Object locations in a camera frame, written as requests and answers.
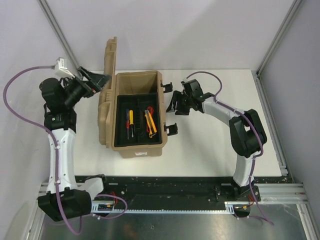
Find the metal floor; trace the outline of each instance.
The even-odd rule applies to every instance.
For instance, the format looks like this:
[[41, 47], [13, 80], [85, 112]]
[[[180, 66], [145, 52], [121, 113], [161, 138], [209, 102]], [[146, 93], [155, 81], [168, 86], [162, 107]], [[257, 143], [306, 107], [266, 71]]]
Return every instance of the metal floor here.
[[[256, 206], [250, 215], [259, 215]], [[40, 240], [306, 240], [295, 204], [263, 205], [274, 226], [230, 214], [125, 214], [112, 220], [83, 219], [80, 236], [44, 218]], [[78, 229], [78, 219], [71, 220]]]

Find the white table surface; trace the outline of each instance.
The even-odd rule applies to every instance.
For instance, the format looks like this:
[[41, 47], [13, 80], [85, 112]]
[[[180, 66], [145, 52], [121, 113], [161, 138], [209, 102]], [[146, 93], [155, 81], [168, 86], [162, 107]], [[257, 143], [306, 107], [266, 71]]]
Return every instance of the white table surface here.
[[[161, 70], [163, 84], [172, 82], [173, 89], [181, 91], [181, 81], [196, 70]], [[276, 152], [272, 144], [265, 115], [250, 70], [209, 70], [223, 83], [218, 99], [243, 110], [255, 109], [267, 135], [264, 155], [257, 158], [254, 175], [281, 176]], [[193, 76], [204, 93], [215, 93], [218, 81], [207, 74]], [[172, 92], [164, 95], [169, 105]], [[190, 110], [189, 116], [166, 114], [166, 124], [177, 123], [178, 134], [169, 136], [162, 156], [123, 159], [118, 152], [106, 148], [98, 138], [99, 94], [82, 99], [75, 107], [77, 113], [74, 146], [74, 173], [76, 175], [105, 174], [107, 176], [171, 176], [224, 177], [236, 169], [236, 153], [231, 146], [229, 128], [212, 116]]]

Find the toolbox latch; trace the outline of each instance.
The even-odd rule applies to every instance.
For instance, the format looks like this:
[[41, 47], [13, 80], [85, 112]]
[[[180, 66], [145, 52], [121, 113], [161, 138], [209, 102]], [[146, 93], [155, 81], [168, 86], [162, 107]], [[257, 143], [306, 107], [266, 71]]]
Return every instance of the toolbox latch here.
[[164, 88], [164, 91], [163, 91], [164, 94], [171, 93], [174, 90], [174, 87], [172, 86], [172, 82], [170, 82], [169, 84], [166, 84], [166, 85], [163, 85], [161, 83], [161, 87]]
[[173, 124], [173, 125], [170, 125], [170, 126], [166, 126], [164, 125], [164, 131], [166, 132], [167, 129], [169, 129], [169, 133], [168, 133], [168, 136], [172, 136], [172, 135], [176, 135], [178, 134], [178, 126], [177, 124]]

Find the yellow utility knife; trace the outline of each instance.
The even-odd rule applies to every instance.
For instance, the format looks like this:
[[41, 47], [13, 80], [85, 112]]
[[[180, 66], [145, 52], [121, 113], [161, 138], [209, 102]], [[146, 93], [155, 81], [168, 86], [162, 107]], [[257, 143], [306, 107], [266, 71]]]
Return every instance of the yellow utility knife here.
[[149, 127], [149, 138], [152, 138], [154, 135], [157, 134], [157, 129], [156, 129], [156, 125], [155, 125], [155, 122], [149, 112], [149, 110], [145, 110], [144, 111], [145, 113], [145, 118], [146, 118], [146, 124], [148, 125]]

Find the open toolbox lid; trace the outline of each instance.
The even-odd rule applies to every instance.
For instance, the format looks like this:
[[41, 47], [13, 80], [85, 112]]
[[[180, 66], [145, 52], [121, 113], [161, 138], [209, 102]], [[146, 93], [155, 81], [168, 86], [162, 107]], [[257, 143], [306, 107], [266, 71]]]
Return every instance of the open toolbox lid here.
[[111, 75], [111, 80], [104, 86], [100, 92], [98, 104], [98, 128], [99, 142], [110, 148], [112, 145], [112, 131], [114, 119], [114, 101], [116, 88], [116, 54], [117, 37], [109, 39], [106, 42], [104, 52], [104, 74]]

